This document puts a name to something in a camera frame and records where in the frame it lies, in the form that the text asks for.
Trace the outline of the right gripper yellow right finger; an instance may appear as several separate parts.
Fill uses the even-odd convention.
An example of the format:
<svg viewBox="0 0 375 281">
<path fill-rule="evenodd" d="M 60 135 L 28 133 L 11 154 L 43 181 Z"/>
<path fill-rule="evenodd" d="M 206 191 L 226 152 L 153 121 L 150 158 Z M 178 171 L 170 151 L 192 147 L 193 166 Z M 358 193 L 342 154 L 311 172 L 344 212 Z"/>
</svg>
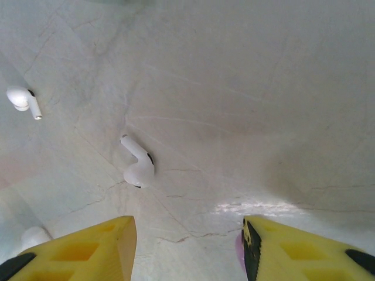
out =
<svg viewBox="0 0 375 281">
<path fill-rule="evenodd" d="M 374 280 L 374 256 L 264 217 L 243 218 L 248 280 Z"/>
</svg>

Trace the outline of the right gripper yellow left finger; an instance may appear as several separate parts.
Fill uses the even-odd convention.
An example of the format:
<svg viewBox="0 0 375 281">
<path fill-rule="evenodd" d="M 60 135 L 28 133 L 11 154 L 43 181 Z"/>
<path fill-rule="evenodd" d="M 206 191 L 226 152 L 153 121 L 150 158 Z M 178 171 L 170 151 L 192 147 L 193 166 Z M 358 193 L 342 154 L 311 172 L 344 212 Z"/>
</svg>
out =
<svg viewBox="0 0 375 281">
<path fill-rule="evenodd" d="M 1 264 L 1 280 L 131 280 L 133 216 L 120 216 L 28 248 Z"/>
</svg>

